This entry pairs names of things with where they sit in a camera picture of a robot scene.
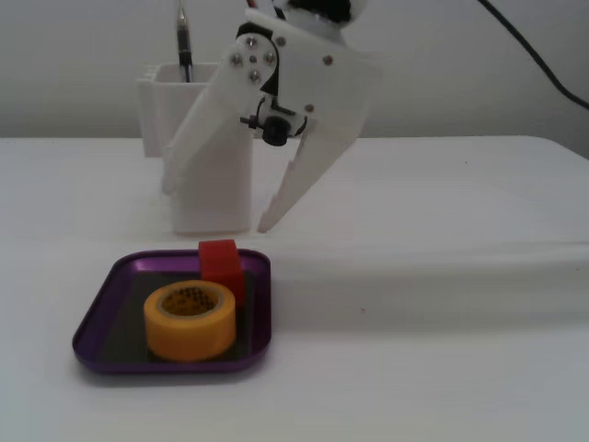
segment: purple tray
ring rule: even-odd
[[[195,279],[201,270],[197,250],[154,250],[126,256],[114,264],[75,332],[73,347],[78,361],[101,374],[232,372],[250,366],[265,354],[271,339],[271,268],[268,257],[253,250],[239,250],[239,259],[246,275],[248,297],[248,319],[242,321],[241,329],[247,330],[243,333],[248,336],[247,350],[242,345],[242,351],[225,359],[195,363],[144,360],[146,349],[136,348],[144,339],[143,304],[138,307],[137,303],[151,291],[142,293],[141,288],[137,288],[138,281],[146,277],[153,280],[172,276],[177,280]],[[129,315],[129,311],[133,318],[130,324],[124,322],[124,315]],[[106,347],[116,357],[106,357]],[[138,354],[138,360],[124,360],[133,359],[133,352]]]

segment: white table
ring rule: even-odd
[[[256,147],[257,215],[290,153]],[[0,440],[589,437],[584,159],[361,140],[272,232],[237,236],[272,259],[261,364],[101,378],[71,338],[111,265],[198,241],[170,233],[160,174],[139,140],[0,142]]]

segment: black cable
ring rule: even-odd
[[[258,110],[256,111],[256,118],[258,120],[260,119],[261,105],[264,104],[264,101],[266,101],[266,97],[262,97],[261,100],[260,100],[260,103],[258,103]]]
[[[296,134],[294,134],[293,137],[296,137],[296,136],[302,134],[305,131],[305,129],[306,129],[306,123],[307,123],[307,117],[305,117],[305,121],[303,122],[303,125],[298,128],[298,131],[296,131]]]
[[[192,75],[191,75],[191,64],[184,64],[184,75],[186,79],[186,83],[192,83]]]
[[[552,83],[554,85],[554,87],[562,95],[564,95],[567,99],[569,99],[573,103],[576,103],[579,106],[581,106],[582,108],[585,108],[586,110],[589,111],[589,102],[574,95],[572,92],[570,92],[569,89],[567,89],[559,81],[559,79],[554,75],[554,73],[549,68],[549,66],[546,64],[546,62],[542,59],[542,57],[540,57],[540,54],[536,52],[536,50],[532,47],[532,45],[530,43],[527,42],[527,40],[520,33],[520,31],[517,30],[517,28],[514,25],[512,25],[507,18],[504,17],[503,14],[501,12],[499,12],[499,10],[491,4],[491,2],[489,2],[487,0],[477,0],[477,1],[485,9],[487,9],[495,18],[497,18],[499,20],[499,22],[509,31],[509,33],[512,34],[512,36],[514,36],[514,38],[519,42],[519,44],[521,44],[524,47],[524,49],[527,51],[527,53],[529,53],[532,56],[532,59],[536,62],[536,64],[540,67],[540,69],[542,69],[544,74],[546,74],[546,76],[549,78],[550,83]]]

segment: white pen holder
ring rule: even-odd
[[[166,149],[186,114],[214,75],[217,64],[196,64],[193,83],[181,83],[177,64],[147,69],[137,80],[139,122],[146,157],[166,158]],[[252,134],[236,121],[192,161],[170,195],[174,230],[180,234],[235,232],[250,227]]]

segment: yellow masking tape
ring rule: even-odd
[[[224,285],[183,281],[152,293],[144,304],[147,346],[176,362],[220,355],[236,339],[236,300]]]

